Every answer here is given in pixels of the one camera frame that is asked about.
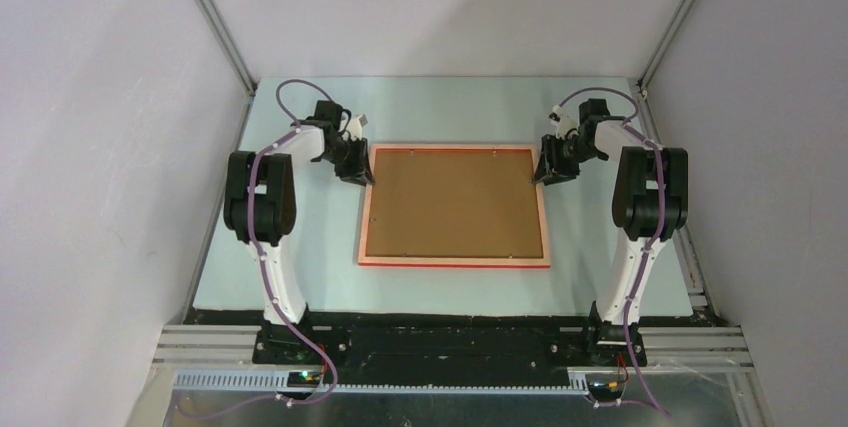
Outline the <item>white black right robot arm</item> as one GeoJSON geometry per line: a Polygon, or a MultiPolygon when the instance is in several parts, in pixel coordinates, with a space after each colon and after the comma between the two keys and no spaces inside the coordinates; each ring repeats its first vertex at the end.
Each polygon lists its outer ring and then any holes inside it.
{"type": "Polygon", "coordinates": [[[577,178],[582,163],[614,161],[611,216],[618,230],[612,278],[592,303],[584,325],[585,358],[606,365],[635,345],[645,285],[658,254],[688,217],[688,153],[664,147],[638,131],[630,117],[614,116],[590,98],[571,119],[552,108],[555,130],[541,139],[532,181],[545,186],[577,178]]]}

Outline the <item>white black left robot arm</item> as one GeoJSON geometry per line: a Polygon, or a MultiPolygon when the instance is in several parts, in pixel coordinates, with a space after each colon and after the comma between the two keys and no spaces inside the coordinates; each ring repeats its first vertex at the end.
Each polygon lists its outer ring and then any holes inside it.
{"type": "Polygon", "coordinates": [[[359,186],[375,183],[369,160],[367,125],[331,100],[296,120],[281,138],[258,151],[236,150],[228,158],[223,220],[258,264],[264,289],[264,317],[282,331],[277,349],[292,363],[304,363],[316,350],[315,335],[298,324],[307,311],[288,237],[297,219],[295,170],[326,161],[337,178],[359,186]]]}

